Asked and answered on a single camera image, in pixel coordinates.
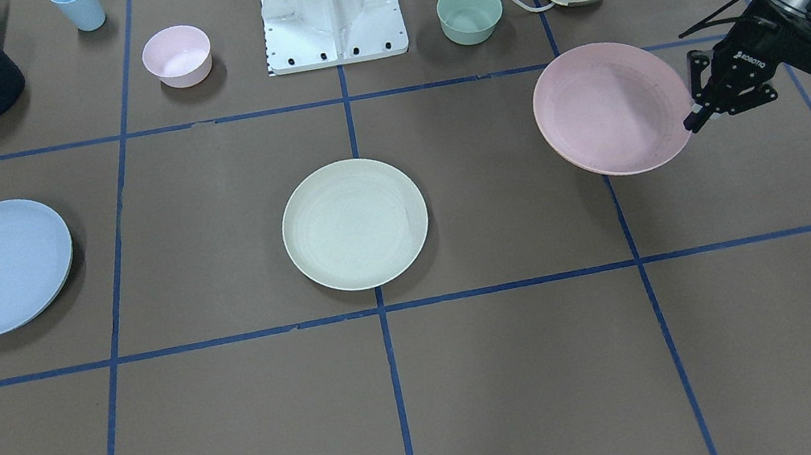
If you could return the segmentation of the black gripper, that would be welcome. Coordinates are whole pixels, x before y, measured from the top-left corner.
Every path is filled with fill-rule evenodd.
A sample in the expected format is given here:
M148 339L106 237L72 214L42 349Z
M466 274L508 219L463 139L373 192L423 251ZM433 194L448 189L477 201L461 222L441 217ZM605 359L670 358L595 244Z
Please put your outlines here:
M773 102L778 96L771 81L782 64L811 75L811 14L777 0L753 0L737 18L711 14L689 31L723 23L731 24L724 39L710 50L686 55L694 104L683 124L692 134L713 116Z

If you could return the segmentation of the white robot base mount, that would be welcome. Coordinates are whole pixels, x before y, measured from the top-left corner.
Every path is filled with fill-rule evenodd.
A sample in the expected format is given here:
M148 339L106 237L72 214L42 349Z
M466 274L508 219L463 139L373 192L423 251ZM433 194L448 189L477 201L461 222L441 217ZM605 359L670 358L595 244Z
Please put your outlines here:
M399 0L260 0L268 72L283 76L407 53Z

